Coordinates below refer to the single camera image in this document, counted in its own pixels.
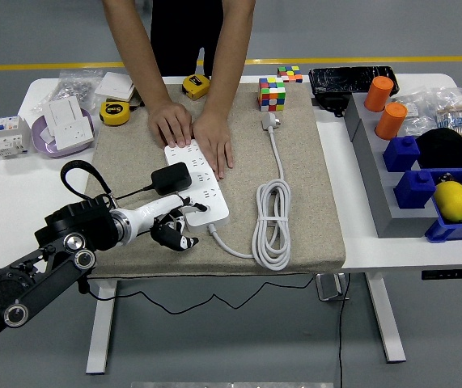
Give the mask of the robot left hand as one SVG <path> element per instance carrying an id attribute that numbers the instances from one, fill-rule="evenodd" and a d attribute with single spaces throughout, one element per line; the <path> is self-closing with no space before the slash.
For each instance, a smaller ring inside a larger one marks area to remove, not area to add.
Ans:
<path id="1" fill-rule="evenodd" d="M 170 195 L 134 210 L 114 209 L 112 219 L 120 228 L 120 245 L 127 245 L 140 234 L 149 232 L 161 246 L 174 251 L 186 251 L 198 243 L 198 238 L 182 234 L 185 214 L 207 210 L 206 205 L 194 202 L 189 196 Z"/>

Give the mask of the person's left hand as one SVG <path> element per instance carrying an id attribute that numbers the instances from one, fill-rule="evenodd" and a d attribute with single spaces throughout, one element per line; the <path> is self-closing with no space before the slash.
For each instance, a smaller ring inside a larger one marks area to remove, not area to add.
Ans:
<path id="1" fill-rule="evenodd" d="M 203 112 L 193 124 L 193 134 L 216 178 L 223 179 L 226 169 L 234 167 L 227 118 L 217 113 Z"/>

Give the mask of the person's right hand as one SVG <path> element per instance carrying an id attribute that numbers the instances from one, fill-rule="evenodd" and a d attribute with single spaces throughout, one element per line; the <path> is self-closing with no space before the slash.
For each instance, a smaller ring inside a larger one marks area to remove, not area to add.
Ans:
<path id="1" fill-rule="evenodd" d="M 191 143 L 192 117 L 182 104 L 164 100 L 147 111 L 148 129 L 159 146 L 184 147 Z"/>

